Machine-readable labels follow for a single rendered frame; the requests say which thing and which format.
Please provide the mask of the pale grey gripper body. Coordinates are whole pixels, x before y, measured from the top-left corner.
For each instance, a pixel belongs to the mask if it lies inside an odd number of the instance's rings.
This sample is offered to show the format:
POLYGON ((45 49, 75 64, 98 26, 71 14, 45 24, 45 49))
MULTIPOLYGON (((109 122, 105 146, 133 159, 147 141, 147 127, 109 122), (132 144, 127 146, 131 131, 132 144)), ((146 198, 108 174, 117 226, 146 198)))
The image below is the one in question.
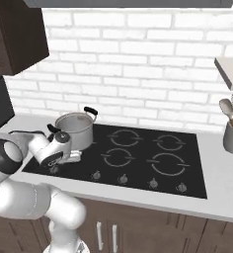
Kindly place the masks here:
POLYGON ((69 156, 64 156, 59 164, 79 162, 81 160, 82 152, 80 150, 72 150, 69 156))

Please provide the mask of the brown cupboard door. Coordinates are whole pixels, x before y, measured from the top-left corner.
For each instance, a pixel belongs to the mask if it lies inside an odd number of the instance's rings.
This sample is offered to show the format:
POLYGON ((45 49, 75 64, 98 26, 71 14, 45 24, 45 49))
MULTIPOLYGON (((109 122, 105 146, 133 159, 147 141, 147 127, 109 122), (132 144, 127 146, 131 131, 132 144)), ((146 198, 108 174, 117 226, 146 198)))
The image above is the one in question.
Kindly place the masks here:
POLYGON ((87 215, 84 223, 78 228, 79 235, 85 241, 91 253, 109 253, 107 220, 99 210, 99 205, 96 201, 87 199, 80 198, 80 201, 86 207, 87 215), (98 248, 97 221, 102 223, 102 236, 104 242, 102 251, 98 248))
POLYGON ((0 253, 42 253, 50 242, 49 219, 0 217, 0 253))
POLYGON ((117 253, 164 253, 165 212, 114 204, 108 204, 106 211, 111 253, 113 224, 117 225, 117 253))
POLYGON ((182 215, 179 229, 186 234, 181 253, 233 253, 233 222, 182 215))

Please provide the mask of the black hob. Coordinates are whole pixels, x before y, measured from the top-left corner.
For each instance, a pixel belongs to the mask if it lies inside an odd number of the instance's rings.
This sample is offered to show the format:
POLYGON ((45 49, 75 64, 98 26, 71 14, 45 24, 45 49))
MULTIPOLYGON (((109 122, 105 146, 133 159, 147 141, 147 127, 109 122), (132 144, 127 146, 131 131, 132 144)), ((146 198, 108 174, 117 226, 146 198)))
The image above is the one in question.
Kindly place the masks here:
POLYGON ((194 133, 106 125, 95 125, 93 131, 93 143, 82 152, 79 162, 57 164, 58 173, 51 174, 49 169, 31 159, 24 171, 137 190, 207 198, 194 133), (91 178, 96 171, 101 173, 99 181, 91 178), (123 174, 127 176, 127 182, 120 184, 118 178, 123 174), (149 187, 152 179, 158 182, 156 189, 149 187), (176 190, 181 183, 187 186, 185 193, 176 190))

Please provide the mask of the wooden spoon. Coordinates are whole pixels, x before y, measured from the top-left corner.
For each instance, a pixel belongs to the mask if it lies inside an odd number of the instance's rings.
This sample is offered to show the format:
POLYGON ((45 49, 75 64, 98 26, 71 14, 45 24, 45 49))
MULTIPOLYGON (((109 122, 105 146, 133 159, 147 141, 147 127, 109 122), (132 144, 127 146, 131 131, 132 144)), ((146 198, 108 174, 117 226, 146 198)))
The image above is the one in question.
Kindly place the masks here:
POLYGON ((233 107, 229 99, 221 99, 219 101, 219 107, 222 113, 228 117, 230 125, 233 126, 233 107))

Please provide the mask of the grey extractor hood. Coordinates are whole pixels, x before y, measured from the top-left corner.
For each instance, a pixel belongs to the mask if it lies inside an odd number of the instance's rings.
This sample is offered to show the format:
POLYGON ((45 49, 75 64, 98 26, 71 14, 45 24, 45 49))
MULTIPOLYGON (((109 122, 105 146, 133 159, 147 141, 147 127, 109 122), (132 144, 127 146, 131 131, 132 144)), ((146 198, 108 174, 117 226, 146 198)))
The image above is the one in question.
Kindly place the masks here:
POLYGON ((233 0, 24 0, 30 8, 231 8, 233 0))

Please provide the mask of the dark brown wall cupboard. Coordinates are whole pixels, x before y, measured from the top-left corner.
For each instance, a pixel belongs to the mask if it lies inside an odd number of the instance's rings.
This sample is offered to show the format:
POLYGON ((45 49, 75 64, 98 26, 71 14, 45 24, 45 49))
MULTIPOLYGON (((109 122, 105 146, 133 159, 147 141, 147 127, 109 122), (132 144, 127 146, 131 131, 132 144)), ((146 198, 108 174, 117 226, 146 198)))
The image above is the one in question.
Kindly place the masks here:
POLYGON ((0 75, 16 75, 48 56, 41 8, 0 0, 0 75))

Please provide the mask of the pale wall shelf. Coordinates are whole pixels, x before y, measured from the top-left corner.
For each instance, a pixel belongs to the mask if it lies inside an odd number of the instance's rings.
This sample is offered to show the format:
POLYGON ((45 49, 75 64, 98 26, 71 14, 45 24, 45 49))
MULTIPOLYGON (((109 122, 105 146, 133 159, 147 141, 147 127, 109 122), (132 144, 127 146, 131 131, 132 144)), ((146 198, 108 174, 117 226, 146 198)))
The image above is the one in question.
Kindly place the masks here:
POLYGON ((216 57, 214 64, 230 91, 233 91, 233 57, 216 57))

